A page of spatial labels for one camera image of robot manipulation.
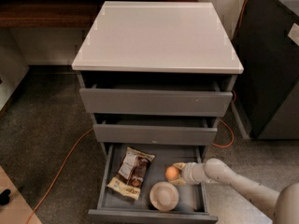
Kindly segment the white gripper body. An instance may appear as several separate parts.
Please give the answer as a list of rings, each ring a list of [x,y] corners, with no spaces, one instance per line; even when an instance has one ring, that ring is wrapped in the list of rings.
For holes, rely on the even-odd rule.
[[[189,185],[198,185],[210,181],[206,175],[203,163],[188,162],[182,169],[181,175],[183,180]]]

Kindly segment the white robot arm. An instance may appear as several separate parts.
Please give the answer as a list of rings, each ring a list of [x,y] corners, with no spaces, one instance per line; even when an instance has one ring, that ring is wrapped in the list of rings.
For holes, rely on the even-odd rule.
[[[219,159],[173,163],[166,168],[165,177],[174,185],[226,185],[268,216],[273,224],[299,224],[299,183],[277,192],[237,174]]]

